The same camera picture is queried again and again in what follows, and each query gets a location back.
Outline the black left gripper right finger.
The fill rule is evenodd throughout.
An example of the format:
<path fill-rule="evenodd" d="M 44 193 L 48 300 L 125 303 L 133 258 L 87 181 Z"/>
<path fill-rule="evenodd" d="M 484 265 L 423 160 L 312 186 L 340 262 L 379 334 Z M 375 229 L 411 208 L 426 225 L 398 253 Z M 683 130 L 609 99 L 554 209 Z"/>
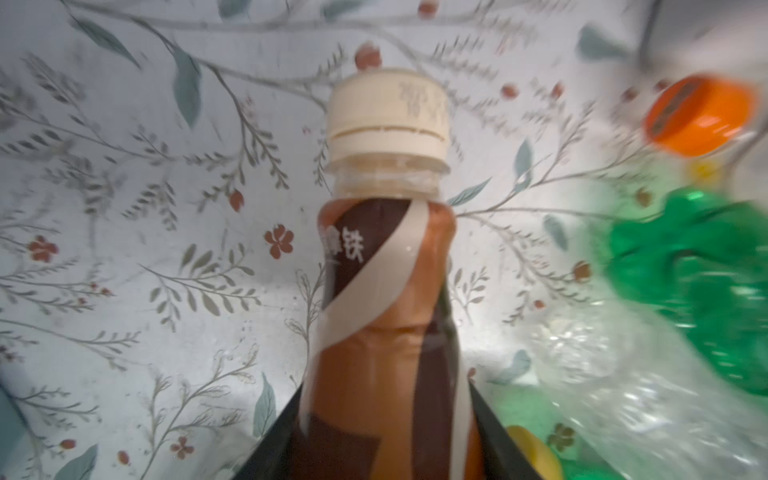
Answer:
<path fill-rule="evenodd" d="M 485 478 L 488 480 L 541 480 L 501 425 L 477 388 L 469 384 L 473 412 L 482 444 Z"/>

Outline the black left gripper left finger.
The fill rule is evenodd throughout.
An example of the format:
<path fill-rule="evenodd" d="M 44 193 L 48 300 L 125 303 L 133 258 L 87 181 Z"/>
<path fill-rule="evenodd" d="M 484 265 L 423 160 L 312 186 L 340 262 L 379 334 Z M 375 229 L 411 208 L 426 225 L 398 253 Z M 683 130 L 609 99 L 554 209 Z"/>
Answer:
<path fill-rule="evenodd" d="M 302 385 L 268 429 L 233 480 L 288 480 L 291 478 L 291 437 L 298 416 Z"/>

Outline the brown coffee bottle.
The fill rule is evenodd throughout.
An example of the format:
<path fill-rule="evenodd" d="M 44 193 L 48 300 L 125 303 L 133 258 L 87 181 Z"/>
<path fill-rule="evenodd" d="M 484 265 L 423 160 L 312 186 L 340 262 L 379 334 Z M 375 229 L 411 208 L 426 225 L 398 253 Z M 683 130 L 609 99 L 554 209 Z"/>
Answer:
<path fill-rule="evenodd" d="M 324 299 L 291 438 L 295 479 L 480 479 L 482 444 L 447 291 L 450 113 L 409 70 L 331 96 Z"/>

